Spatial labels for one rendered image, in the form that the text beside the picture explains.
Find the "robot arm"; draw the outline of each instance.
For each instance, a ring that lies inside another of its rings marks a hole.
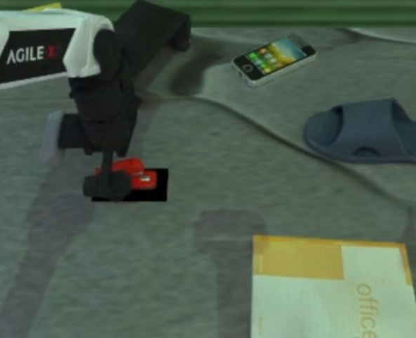
[[[115,23],[60,8],[0,11],[0,89],[68,77],[77,113],[53,117],[56,148],[102,153],[84,195],[121,200],[131,178],[111,168],[113,154],[126,156],[141,104],[134,80],[163,46],[188,49],[190,30],[188,15],[143,0]]]

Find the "phone screen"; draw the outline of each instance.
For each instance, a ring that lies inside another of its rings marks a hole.
[[[304,51],[297,47],[287,37],[282,37],[275,42],[246,54],[246,58],[252,62],[263,75],[273,73],[307,56],[308,55]]]

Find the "green strip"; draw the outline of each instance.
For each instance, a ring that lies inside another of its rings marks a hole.
[[[97,13],[115,20],[127,8],[127,4],[119,4],[116,1],[113,6],[96,5],[96,1],[63,1],[66,8],[76,9],[90,13]],[[209,5],[206,2],[171,6],[171,1],[156,1],[159,4],[168,2],[166,6],[177,11],[188,13],[194,26],[416,26],[416,5],[398,4],[388,5],[357,5],[357,4],[261,4],[258,3],[222,3]],[[24,9],[19,2],[1,1],[0,9]]]

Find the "toy phone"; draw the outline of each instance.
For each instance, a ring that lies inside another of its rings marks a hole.
[[[291,34],[237,56],[232,65],[249,86],[257,87],[314,61],[316,55],[311,45]]]

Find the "slide sandal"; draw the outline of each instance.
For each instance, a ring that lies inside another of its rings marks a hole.
[[[305,126],[307,145],[349,163],[416,163],[416,121],[395,99],[335,106]]]

